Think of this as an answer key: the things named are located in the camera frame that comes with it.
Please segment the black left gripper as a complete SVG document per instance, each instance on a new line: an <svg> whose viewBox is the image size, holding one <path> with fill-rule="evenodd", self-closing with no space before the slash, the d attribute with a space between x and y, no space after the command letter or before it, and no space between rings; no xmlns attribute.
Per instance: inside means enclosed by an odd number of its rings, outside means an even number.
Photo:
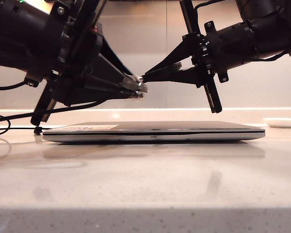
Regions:
<svg viewBox="0 0 291 233"><path fill-rule="evenodd" d="M71 105L100 100L142 98L147 86L119 60L98 23L104 0L76 0L71 4L56 68L47 75L47 84L31 118L31 124L46 122L57 102ZM93 62L92 87L84 87L81 75L88 67L91 49L99 49ZM129 90L126 87L139 87Z"/></svg>

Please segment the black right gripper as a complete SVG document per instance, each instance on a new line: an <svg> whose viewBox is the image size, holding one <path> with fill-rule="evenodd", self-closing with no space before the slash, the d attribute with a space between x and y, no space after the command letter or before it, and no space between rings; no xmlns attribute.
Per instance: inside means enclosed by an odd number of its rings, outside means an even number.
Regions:
<svg viewBox="0 0 291 233"><path fill-rule="evenodd" d="M201 34L198 23L186 21L188 34L182 42L160 63L145 73L145 82L176 82L194 84L203 87L212 113L222 111L214 76L219 71L214 63L211 44L207 36ZM171 66L191 56L193 68L177 71L155 71Z"/></svg>

